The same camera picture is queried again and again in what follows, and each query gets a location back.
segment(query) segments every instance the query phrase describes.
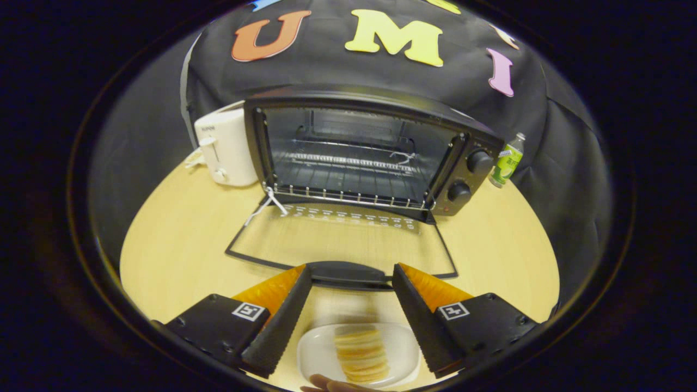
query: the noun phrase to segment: pink letter i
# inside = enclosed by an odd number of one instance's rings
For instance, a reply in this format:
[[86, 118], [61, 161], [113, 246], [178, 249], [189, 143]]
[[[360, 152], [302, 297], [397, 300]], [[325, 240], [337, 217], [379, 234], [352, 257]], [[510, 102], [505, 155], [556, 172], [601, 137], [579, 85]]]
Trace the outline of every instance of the pink letter i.
[[487, 48], [487, 51], [493, 59], [493, 77], [489, 79], [489, 86], [512, 97], [513, 88], [511, 87], [510, 67], [513, 63], [506, 56], [493, 49]]

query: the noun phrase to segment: plastic bottle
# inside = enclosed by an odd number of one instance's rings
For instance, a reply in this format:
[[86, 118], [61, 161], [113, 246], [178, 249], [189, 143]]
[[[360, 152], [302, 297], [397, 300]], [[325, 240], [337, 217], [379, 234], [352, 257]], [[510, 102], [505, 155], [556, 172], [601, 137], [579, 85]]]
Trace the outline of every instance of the plastic bottle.
[[523, 159], [523, 142], [525, 141], [525, 135], [522, 133], [517, 133], [516, 138], [506, 144], [504, 151], [510, 151], [507, 156], [502, 156], [498, 159], [496, 166], [493, 167], [493, 172], [489, 176], [489, 180], [495, 186], [501, 188], [503, 184], [506, 183], [513, 172], [515, 172], [516, 167]]

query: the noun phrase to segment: black knob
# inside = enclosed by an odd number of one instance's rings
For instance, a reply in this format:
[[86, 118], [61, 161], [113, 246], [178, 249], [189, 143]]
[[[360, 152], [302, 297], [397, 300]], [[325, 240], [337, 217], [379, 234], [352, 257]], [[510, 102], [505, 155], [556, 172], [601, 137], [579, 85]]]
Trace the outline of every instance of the black knob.
[[476, 176], [486, 176], [493, 166], [493, 158], [486, 151], [475, 151], [467, 157], [467, 168]]
[[447, 199], [451, 202], [457, 201], [458, 203], [465, 204], [470, 201], [470, 197], [472, 197], [470, 187], [462, 181], [453, 183], [450, 189], [447, 190]]

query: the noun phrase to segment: white plate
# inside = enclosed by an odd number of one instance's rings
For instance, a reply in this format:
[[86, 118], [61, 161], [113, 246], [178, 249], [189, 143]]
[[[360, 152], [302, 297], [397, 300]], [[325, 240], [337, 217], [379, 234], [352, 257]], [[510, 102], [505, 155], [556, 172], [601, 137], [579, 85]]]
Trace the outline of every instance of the white plate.
[[396, 323], [331, 324], [311, 329], [298, 342], [298, 370], [309, 381], [309, 376], [320, 374], [346, 382], [334, 346], [334, 330], [341, 326], [374, 326], [381, 332], [388, 357], [390, 372], [387, 378], [363, 384], [369, 388], [384, 388], [413, 381], [419, 374], [421, 351], [414, 332]]

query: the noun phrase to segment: oven door handle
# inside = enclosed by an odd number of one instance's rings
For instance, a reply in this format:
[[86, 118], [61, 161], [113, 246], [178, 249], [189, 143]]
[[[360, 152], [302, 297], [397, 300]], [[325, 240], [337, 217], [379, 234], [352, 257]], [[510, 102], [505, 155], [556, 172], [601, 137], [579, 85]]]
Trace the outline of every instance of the oven door handle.
[[317, 286], [352, 290], [392, 290], [379, 269], [352, 262], [324, 261], [307, 263], [312, 282]]

